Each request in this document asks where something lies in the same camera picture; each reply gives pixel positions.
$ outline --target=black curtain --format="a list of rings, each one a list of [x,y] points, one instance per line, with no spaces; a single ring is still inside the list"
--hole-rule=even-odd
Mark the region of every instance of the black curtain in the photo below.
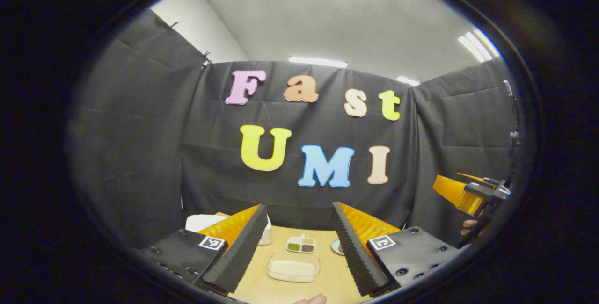
[[[148,11],[107,47],[86,77],[70,127],[73,176],[81,196],[129,245],[142,247],[182,227],[191,214],[232,214],[268,206],[275,225],[332,229],[332,201],[398,227],[419,225],[452,244],[464,214],[432,190],[436,174],[505,179],[515,121],[503,87],[509,74],[490,61],[410,87],[381,76],[287,62],[235,62],[203,67],[203,55]],[[235,70],[265,70],[244,106],[227,105]],[[319,99],[287,101],[292,76],[315,78]],[[368,113],[343,108],[347,89],[366,93]],[[392,90],[400,119],[381,112]],[[264,127],[259,155],[272,155],[273,127],[289,129],[285,160],[271,172],[240,157],[240,127]],[[331,159],[355,150],[345,188],[301,187],[304,145]],[[388,146],[382,185],[366,182],[370,146]]]

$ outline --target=hand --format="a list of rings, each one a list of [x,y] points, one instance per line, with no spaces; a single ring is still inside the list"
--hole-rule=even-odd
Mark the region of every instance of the hand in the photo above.
[[[476,218],[480,218],[480,217],[481,217],[481,215],[483,215],[483,212],[481,212],[481,213],[479,214],[479,216],[477,216]],[[464,223],[462,223],[462,225],[463,225],[464,227],[473,227],[473,226],[475,226],[475,225],[476,225],[478,222],[479,222],[479,220],[477,220],[477,219],[475,219],[475,220],[466,220],[466,221],[464,221]],[[484,231],[485,231],[484,229],[483,229],[483,230],[481,230],[481,232],[479,233],[479,236],[481,236],[481,235],[482,235],[482,233],[483,233]],[[462,229],[462,230],[460,230],[460,234],[462,234],[463,236],[466,236],[468,233],[470,233],[470,229]]]
[[[309,300],[300,300],[299,302],[295,302],[293,304],[325,304],[327,302],[327,297],[325,295],[323,295],[322,293],[319,295],[316,295],[312,298],[310,298]]]

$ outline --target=white wall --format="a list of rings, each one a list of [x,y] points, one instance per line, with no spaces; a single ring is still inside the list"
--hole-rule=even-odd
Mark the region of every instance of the white wall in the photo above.
[[[248,61],[248,56],[207,0],[161,0],[151,7],[167,24],[213,63]]]

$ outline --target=blue letter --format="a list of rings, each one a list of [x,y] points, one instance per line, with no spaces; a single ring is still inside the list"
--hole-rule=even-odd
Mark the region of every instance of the blue letter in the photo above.
[[[316,177],[321,186],[327,184],[333,173],[335,174],[329,182],[331,187],[349,186],[347,176],[349,175],[349,160],[353,156],[353,149],[338,148],[328,163],[325,153],[318,145],[304,145],[301,151],[306,154],[306,165],[304,166],[304,177],[298,181],[300,186],[312,187],[316,185],[316,181],[313,179],[314,171],[316,171]]]

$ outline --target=wooden table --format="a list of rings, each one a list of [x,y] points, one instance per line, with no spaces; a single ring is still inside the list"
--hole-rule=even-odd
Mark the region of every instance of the wooden table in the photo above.
[[[309,283],[279,281],[268,276],[270,257],[287,251],[290,236],[316,240],[316,250],[311,255],[321,260],[321,272]],[[229,296],[251,304],[292,304],[322,293],[327,304],[356,304],[370,299],[360,296],[344,256],[334,253],[331,243],[337,238],[334,230],[303,230],[272,226],[272,244],[259,245],[235,293]]]

